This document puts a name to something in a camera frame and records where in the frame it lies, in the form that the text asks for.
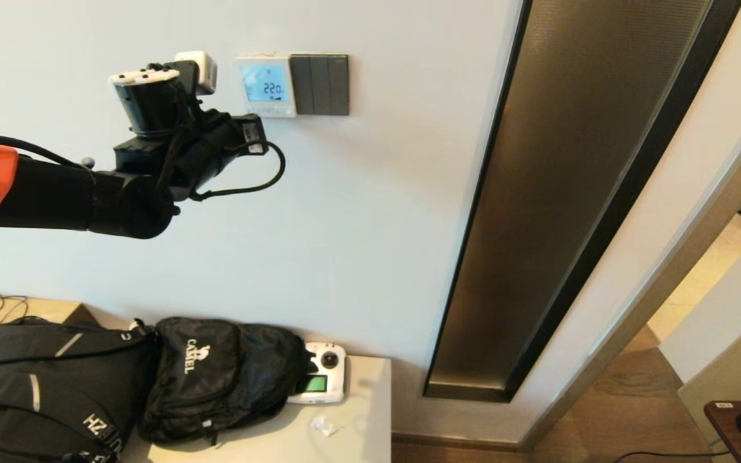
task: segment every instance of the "light switch panel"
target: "light switch panel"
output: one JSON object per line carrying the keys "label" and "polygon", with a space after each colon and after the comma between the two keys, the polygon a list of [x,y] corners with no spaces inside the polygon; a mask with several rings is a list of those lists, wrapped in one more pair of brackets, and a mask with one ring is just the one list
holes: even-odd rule
{"label": "light switch panel", "polygon": [[348,115],[348,55],[291,55],[297,114]]}

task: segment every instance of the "tabletop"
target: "tabletop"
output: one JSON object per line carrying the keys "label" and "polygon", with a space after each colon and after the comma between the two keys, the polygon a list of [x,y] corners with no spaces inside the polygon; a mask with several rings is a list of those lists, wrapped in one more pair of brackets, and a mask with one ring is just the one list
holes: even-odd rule
{"label": "tabletop", "polygon": [[[339,404],[288,404],[273,419],[207,440],[152,446],[133,439],[126,463],[390,463],[390,360],[347,356],[346,399]],[[311,427],[324,416],[341,427],[330,437]]]}

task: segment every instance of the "thermostat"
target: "thermostat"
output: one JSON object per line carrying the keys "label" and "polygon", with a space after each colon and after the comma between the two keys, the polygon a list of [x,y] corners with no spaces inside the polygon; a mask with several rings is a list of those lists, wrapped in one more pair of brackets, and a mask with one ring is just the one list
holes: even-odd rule
{"label": "thermostat", "polygon": [[296,117],[289,59],[287,55],[236,59],[242,73],[245,111],[261,117]]}

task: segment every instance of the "wall trim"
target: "wall trim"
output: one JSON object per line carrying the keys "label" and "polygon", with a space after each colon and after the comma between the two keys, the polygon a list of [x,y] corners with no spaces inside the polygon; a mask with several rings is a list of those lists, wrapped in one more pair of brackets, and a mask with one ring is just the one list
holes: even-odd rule
{"label": "wall trim", "polygon": [[497,440],[456,439],[455,437],[424,436],[421,434],[391,433],[391,442],[399,444],[415,444],[421,446],[449,446],[449,448],[466,448],[470,450],[486,451],[520,451],[520,445],[512,442],[498,442]]}

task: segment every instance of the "wall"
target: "wall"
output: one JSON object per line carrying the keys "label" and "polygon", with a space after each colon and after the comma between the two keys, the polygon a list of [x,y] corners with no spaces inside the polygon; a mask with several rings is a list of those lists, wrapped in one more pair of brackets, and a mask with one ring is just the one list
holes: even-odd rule
{"label": "wall", "polygon": [[683,382],[741,335],[741,256],[659,346]]}
{"label": "wall", "polygon": [[[186,204],[161,237],[0,230],[0,290],[120,317],[279,323],[396,359],[394,428],[522,439],[625,310],[741,144],[741,12],[697,101],[511,404],[420,398],[518,2],[0,0],[0,134],[112,167],[129,135],[107,76],[177,50],[220,61],[209,105],[241,111],[232,58],[353,56],[352,116],[270,121],[270,190]],[[275,163],[236,161],[212,186]]]}

